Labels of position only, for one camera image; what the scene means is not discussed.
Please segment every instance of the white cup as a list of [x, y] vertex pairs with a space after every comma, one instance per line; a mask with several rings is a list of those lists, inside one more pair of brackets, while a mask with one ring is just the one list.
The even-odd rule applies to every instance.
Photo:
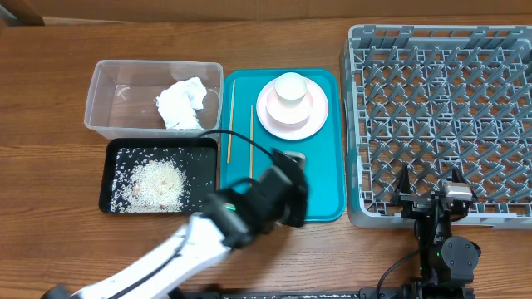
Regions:
[[281, 104], [287, 107], [296, 106], [307, 93], [307, 81], [298, 73], [284, 73], [275, 81], [275, 92]]

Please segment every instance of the brown tabletop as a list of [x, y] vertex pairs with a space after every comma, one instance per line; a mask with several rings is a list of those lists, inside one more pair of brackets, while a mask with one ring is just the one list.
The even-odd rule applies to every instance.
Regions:
[[[97, 206], [108, 140], [83, 125], [103, 59], [217, 61], [239, 69], [322, 67], [339, 79], [347, 29], [360, 23], [526, 24], [532, 16], [403, 17], [10, 27], [0, 39], [0, 297], [36, 298], [119, 272], [165, 240], [181, 216], [115, 216]], [[532, 232], [455, 228], [482, 247], [477, 298], [530, 298]], [[257, 292], [374, 287], [416, 249], [411, 230], [332, 223], [280, 228], [182, 286]], [[418, 275], [417, 259], [385, 286]]]

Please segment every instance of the dish rack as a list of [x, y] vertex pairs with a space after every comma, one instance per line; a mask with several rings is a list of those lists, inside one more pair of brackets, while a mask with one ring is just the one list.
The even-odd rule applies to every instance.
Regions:
[[457, 224], [532, 228], [532, 27], [356, 25], [340, 57], [352, 223], [411, 228], [390, 203], [403, 164], [421, 195], [462, 171]]

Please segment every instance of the crumpled paper towel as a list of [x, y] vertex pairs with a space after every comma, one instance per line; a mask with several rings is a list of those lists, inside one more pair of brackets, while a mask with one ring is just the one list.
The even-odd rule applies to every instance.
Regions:
[[203, 109], [207, 89], [198, 77], [178, 81], [157, 96], [157, 110], [166, 129], [203, 129], [195, 110]]

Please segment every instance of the transparent container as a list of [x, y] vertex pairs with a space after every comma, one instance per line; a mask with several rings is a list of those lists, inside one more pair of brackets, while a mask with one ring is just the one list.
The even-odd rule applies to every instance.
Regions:
[[[207, 88], [204, 109], [196, 111], [202, 130], [168, 130], [155, 98], [177, 81], [199, 77]], [[218, 129], [224, 71], [215, 62], [100, 61], [92, 76], [85, 126], [107, 139], [192, 137]]]

